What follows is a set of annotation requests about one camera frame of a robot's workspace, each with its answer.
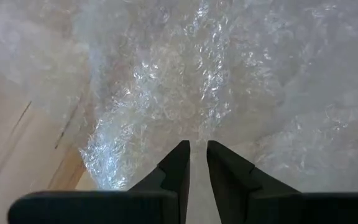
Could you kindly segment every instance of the bubble wrap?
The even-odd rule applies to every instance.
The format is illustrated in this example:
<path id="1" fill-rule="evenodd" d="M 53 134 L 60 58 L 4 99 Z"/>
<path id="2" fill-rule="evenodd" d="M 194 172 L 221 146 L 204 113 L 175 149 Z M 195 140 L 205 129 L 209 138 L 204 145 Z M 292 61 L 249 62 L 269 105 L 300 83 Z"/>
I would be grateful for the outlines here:
<path id="1" fill-rule="evenodd" d="M 191 140 L 187 223 L 220 223 L 206 144 L 300 191 L 358 190 L 358 1 L 81 3 L 96 126 L 81 150 L 128 189 Z"/>

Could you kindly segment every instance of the plastic packaging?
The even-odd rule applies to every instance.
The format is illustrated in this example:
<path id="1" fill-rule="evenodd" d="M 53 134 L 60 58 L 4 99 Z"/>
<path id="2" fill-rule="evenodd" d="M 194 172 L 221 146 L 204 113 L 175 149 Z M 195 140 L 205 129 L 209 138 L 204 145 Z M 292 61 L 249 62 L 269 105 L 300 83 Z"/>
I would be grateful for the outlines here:
<path id="1" fill-rule="evenodd" d="M 190 139 L 188 221 L 219 223 L 217 139 L 298 190 L 358 190 L 358 2 L 88 1 L 75 24 L 98 101 L 82 153 L 102 189 Z"/>
<path id="2" fill-rule="evenodd" d="M 88 45 L 71 34 L 71 1 L 0 1 L 0 76 L 64 128 L 88 81 Z"/>

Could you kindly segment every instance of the wooden surface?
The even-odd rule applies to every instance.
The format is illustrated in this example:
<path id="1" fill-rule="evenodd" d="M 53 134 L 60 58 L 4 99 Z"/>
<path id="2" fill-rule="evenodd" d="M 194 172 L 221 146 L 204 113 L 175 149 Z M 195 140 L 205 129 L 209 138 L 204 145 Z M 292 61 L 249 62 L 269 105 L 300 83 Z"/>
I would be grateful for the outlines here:
<path id="1" fill-rule="evenodd" d="M 76 116 L 83 114 L 73 108 Z M 10 204 L 27 193 L 95 189 L 70 120 L 62 129 L 16 83 L 0 77 L 0 223 L 6 223 Z"/>

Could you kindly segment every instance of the black plastic part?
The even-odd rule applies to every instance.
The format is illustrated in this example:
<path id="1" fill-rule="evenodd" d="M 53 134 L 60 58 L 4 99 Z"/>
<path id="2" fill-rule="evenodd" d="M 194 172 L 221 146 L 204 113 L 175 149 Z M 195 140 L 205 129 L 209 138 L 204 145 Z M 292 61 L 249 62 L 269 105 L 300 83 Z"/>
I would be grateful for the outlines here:
<path id="1" fill-rule="evenodd" d="M 127 192 L 38 192 L 16 201 L 16 223 L 185 223 L 190 143 L 182 141 Z"/>
<path id="2" fill-rule="evenodd" d="M 358 194 L 302 194 L 216 141 L 207 161 L 222 224 L 358 223 Z"/>

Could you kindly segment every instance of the wooden floor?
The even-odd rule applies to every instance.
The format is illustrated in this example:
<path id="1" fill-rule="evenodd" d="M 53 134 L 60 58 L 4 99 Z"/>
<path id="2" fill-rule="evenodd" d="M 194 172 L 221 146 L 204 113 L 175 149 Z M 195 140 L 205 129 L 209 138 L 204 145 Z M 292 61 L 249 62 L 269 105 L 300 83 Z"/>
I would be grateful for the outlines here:
<path id="1" fill-rule="evenodd" d="M 80 116 L 73 108 L 72 118 Z M 74 138 L 78 130 L 70 120 L 62 129 L 16 83 L 0 77 L 0 223 L 10 204 L 29 192 L 95 189 L 77 150 L 86 138 Z"/>

